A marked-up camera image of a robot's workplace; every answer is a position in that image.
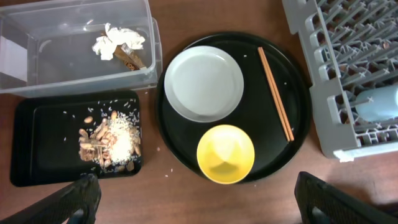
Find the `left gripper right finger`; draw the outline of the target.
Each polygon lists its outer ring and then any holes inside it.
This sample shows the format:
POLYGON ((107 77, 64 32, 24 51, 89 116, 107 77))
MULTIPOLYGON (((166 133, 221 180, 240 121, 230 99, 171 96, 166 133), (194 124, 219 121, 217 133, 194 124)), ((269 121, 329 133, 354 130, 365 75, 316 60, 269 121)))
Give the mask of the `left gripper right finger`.
POLYGON ((298 173, 294 195, 302 223, 397 223, 397 211, 379 210, 308 172, 298 173))

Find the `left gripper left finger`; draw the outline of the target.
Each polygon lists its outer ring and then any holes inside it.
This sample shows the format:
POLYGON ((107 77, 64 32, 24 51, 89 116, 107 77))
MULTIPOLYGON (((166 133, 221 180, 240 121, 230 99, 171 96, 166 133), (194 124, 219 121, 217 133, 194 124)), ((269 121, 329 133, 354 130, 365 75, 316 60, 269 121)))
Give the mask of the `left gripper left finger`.
POLYGON ((98 178, 88 174, 1 223, 94 223, 100 200, 98 178))

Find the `food scraps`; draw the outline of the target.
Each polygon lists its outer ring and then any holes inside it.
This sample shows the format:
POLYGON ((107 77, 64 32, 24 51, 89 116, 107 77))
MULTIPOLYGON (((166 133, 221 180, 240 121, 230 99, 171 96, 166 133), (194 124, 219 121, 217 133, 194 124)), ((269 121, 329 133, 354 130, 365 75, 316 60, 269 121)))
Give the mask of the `food scraps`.
POLYGON ((87 106, 78 130, 79 157, 101 175, 134 175, 141 168, 142 129, 137 98, 97 101, 87 106))

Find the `yellow bowl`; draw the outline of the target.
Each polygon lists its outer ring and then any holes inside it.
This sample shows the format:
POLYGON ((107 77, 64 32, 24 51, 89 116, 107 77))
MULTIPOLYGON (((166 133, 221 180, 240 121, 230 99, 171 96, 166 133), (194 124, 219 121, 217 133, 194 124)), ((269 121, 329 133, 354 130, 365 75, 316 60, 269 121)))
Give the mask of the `yellow bowl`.
POLYGON ((222 124, 209 129, 199 140, 197 162, 201 172, 217 184, 243 180, 254 165, 251 138, 240 128, 222 124))

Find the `blue cup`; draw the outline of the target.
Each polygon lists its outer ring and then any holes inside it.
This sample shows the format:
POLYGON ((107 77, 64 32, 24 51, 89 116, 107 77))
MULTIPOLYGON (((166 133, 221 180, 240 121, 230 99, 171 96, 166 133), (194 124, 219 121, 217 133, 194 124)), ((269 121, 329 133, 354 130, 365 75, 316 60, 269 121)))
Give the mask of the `blue cup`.
POLYGON ((397 117, 397 85, 385 86, 361 92, 355 106, 357 114, 369 122, 397 117))

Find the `white tissue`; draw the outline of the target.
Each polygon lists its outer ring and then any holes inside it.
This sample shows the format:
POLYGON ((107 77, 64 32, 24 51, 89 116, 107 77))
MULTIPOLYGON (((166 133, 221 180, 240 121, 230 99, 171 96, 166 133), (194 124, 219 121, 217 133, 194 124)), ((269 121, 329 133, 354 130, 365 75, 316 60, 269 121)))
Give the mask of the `white tissue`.
POLYGON ((126 45, 131 50, 143 49, 146 39, 138 32, 128 28, 111 27, 110 23, 104 25, 105 35, 96 38, 92 50, 101 60, 112 60, 113 53, 120 45, 126 45))

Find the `grey plate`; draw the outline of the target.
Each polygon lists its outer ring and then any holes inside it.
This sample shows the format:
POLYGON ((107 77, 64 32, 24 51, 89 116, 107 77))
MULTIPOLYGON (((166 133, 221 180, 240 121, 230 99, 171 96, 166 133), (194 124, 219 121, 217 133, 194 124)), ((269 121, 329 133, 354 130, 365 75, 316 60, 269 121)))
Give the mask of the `grey plate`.
POLYGON ((164 92, 179 115, 210 123, 227 117, 239 105, 244 77, 230 54, 201 45, 180 52, 171 61, 165 71, 164 92))

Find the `gold brown snack wrapper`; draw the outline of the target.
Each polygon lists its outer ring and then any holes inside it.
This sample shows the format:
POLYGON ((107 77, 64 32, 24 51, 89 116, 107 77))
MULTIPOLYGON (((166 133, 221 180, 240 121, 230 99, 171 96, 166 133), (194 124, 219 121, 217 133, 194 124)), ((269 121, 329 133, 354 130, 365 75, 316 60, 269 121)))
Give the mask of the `gold brown snack wrapper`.
POLYGON ((117 46, 116 50, 114 51, 114 55, 132 71, 143 70, 147 68, 138 54, 136 54, 133 49, 129 48, 127 44, 117 46))

